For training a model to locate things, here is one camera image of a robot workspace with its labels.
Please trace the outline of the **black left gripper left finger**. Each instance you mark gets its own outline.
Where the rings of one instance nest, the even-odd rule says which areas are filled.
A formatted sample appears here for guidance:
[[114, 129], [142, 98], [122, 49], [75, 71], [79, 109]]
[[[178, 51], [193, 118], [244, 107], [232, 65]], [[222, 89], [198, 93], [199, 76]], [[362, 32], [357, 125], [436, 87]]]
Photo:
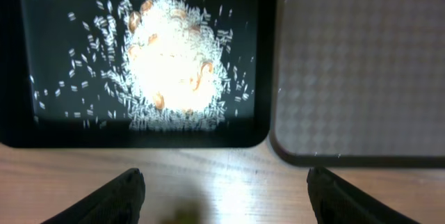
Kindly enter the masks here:
[[130, 168], [45, 223], [137, 223], [144, 201], [143, 174]]

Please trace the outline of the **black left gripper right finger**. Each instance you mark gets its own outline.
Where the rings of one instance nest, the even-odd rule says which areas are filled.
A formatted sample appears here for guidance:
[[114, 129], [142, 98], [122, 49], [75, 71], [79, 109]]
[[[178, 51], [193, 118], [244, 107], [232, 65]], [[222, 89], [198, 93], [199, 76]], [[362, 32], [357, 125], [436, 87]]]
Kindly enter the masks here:
[[323, 167], [309, 169], [307, 190], [319, 224], [416, 224]]

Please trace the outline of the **rice and nuts leftovers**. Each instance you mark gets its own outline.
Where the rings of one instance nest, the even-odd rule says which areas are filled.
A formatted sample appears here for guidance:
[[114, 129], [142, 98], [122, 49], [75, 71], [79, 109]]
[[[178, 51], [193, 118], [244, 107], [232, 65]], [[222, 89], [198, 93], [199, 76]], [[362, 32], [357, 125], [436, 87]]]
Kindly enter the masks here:
[[252, 112], [257, 0], [22, 0], [38, 129], [211, 131]]

